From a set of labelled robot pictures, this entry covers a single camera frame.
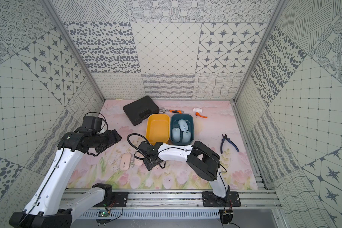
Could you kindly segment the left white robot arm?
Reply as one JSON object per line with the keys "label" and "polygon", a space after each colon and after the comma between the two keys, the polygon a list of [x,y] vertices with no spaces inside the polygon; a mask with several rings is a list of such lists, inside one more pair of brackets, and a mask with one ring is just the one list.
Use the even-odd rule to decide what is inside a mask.
{"label": "left white robot arm", "polygon": [[66,133],[60,140],[55,159],[42,184],[22,212],[15,212],[9,220],[14,228],[69,228],[93,206],[109,207],[115,203],[112,186],[97,183],[73,201],[61,204],[63,193],[74,169],[89,149],[97,155],[120,142],[116,130],[95,134],[91,130]]}

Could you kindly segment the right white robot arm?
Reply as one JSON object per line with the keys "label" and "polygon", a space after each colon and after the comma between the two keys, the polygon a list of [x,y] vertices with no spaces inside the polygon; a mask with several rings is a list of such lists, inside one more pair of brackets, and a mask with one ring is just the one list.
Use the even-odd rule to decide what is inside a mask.
{"label": "right white robot arm", "polygon": [[148,171],[155,166],[162,167],[161,164],[166,161],[184,162],[210,183],[215,196],[227,196],[228,186],[219,174],[222,168],[220,156],[200,141],[195,141],[193,145],[168,145],[162,142],[151,145],[142,142],[136,151],[143,155],[143,163]]}

